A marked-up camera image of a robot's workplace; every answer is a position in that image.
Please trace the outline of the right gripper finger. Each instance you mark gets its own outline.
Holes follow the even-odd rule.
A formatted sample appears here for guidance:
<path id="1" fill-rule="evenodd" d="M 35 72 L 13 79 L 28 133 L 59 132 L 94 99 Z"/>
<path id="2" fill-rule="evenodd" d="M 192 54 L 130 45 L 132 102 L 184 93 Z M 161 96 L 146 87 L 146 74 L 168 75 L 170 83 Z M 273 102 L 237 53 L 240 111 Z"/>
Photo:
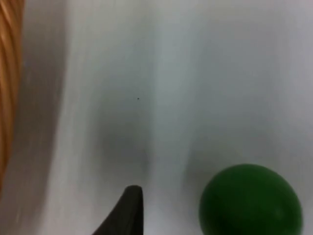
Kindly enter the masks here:
<path id="1" fill-rule="evenodd" d="M 125 188 L 118 202 L 93 235 L 143 235 L 144 206 L 142 187 Z"/>

